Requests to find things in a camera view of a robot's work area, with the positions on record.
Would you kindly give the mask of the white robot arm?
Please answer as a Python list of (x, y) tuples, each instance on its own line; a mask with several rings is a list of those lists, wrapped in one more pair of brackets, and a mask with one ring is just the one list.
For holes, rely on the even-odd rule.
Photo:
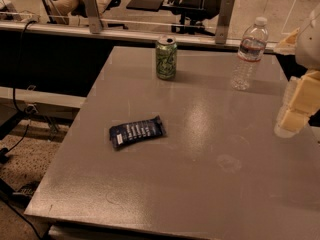
[(293, 55), (307, 69), (301, 77), (290, 78), (274, 127), (277, 136), (291, 138), (320, 110), (320, 4), (273, 51)]

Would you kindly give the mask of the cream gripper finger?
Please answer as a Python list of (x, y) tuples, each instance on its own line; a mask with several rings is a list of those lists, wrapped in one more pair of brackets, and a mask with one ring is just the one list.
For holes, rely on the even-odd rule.
[(279, 133), (299, 133), (320, 109), (320, 72), (308, 70), (302, 77), (291, 77), (278, 113)]
[(282, 39), (273, 49), (280, 55), (294, 55), (296, 50), (299, 28), (292, 31), (286, 38)]

